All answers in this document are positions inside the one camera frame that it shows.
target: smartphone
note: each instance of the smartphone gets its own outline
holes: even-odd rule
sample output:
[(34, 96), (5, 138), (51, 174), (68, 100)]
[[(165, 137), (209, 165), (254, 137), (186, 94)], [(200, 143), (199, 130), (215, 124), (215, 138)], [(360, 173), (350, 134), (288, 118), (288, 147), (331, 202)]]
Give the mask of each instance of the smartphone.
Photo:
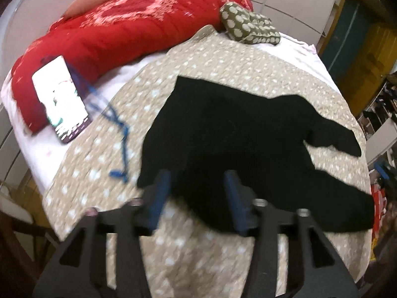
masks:
[(62, 143), (76, 138), (91, 123), (62, 56), (35, 72), (32, 81), (47, 118)]

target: floor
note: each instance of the floor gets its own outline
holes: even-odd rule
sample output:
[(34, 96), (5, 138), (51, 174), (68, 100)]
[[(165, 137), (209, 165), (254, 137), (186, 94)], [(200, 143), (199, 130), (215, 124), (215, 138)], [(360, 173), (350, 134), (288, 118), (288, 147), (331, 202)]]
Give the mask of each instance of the floor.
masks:
[(42, 196), (37, 189), (30, 171), (27, 172), (18, 189), (12, 190), (10, 195), (19, 206), (26, 209), (32, 215), (36, 224), (51, 227), (41, 205)]

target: white sheet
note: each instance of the white sheet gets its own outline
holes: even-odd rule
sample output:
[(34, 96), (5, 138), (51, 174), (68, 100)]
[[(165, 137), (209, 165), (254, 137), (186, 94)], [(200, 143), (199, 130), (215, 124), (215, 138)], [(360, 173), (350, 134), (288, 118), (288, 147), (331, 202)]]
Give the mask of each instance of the white sheet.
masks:
[[(277, 46), (267, 43), (260, 43), (253, 46), (305, 70), (340, 93), (324, 64), (317, 56), (316, 49), (313, 45), (308, 46), (306, 43), (297, 41), (296, 39), (284, 34), (281, 34), (281, 36), (282, 39)], [(119, 89), (142, 67), (149, 62), (162, 57), (165, 53), (165, 51), (155, 53), (128, 65), (111, 70), (100, 79), (100, 93), (108, 100), (112, 99)], [(70, 143), (68, 145), (61, 144), (51, 126), (47, 126), (34, 136), (26, 132), (27, 128), (25, 128), (21, 114), (17, 109), (16, 102), (12, 97), (10, 73), (7, 75), (1, 89), (1, 100), (9, 114), (11, 124), (14, 128), (15, 137), (23, 155), (25, 156), (26, 162), (30, 167), (37, 187), (41, 193), (44, 193), (45, 190), (51, 186), (52, 179), (54, 178)], [(93, 113), (92, 115), (93, 117), (98, 116), (97, 113)]]

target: blue object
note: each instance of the blue object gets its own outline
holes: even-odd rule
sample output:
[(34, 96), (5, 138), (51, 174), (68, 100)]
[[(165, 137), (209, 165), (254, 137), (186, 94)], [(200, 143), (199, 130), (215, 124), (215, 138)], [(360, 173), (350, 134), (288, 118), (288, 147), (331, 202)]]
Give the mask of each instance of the blue object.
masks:
[(382, 167), (378, 162), (375, 162), (375, 163), (374, 163), (374, 168), (376, 169), (376, 171), (377, 171), (385, 180), (389, 180), (389, 179), (390, 179), (388, 173), (383, 169), (383, 167)]
[(145, 188), (142, 196), (144, 204), (147, 203), (146, 195), (148, 194), (148, 196), (151, 197), (149, 205), (145, 207), (148, 211), (148, 221), (146, 228), (150, 232), (154, 232), (156, 230), (163, 206), (171, 191), (171, 172), (165, 169), (160, 170), (154, 179), (153, 188), (154, 194), (148, 194), (151, 189), (147, 187)]
[(95, 97), (98, 98), (98, 100), (104, 102), (106, 104), (106, 107), (104, 110), (102, 110), (98, 105), (89, 102), (87, 106), (91, 107), (93, 110), (101, 113), (107, 120), (114, 122), (117, 124), (119, 127), (119, 130), (122, 131), (123, 133), (123, 138), (122, 138), (122, 158), (123, 158), (123, 165), (124, 169), (123, 171), (114, 169), (111, 170), (109, 173), (109, 176), (112, 178), (122, 178), (123, 183), (128, 182), (128, 159), (127, 159), (127, 140), (128, 140), (128, 134), (129, 134), (129, 127), (128, 125), (121, 121), (119, 116), (117, 115), (116, 110), (114, 107), (110, 104), (110, 102), (103, 96), (101, 93), (93, 86), (91, 86), (71, 65), (66, 63), (70, 76), (72, 77), (74, 83), (76, 84), (76, 87), (80, 91), (84, 92), (89, 92), (95, 95)]
[(243, 186), (235, 170), (224, 174), (226, 198), (232, 214), (233, 228), (241, 236), (249, 236), (250, 230), (258, 227), (259, 219), (253, 213), (255, 194), (249, 187)]

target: green polka dot pillow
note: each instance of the green polka dot pillow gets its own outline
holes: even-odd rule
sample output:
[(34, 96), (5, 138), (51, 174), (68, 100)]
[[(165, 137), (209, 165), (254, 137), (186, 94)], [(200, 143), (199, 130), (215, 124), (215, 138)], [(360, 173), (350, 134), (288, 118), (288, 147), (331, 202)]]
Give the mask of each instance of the green polka dot pillow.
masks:
[(268, 17), (248, 11), (235, 2), (224, 4), (219, 11), (231, 39), (249, 44), (267, 42), (277, 45), (280, 42), (280, 33)]

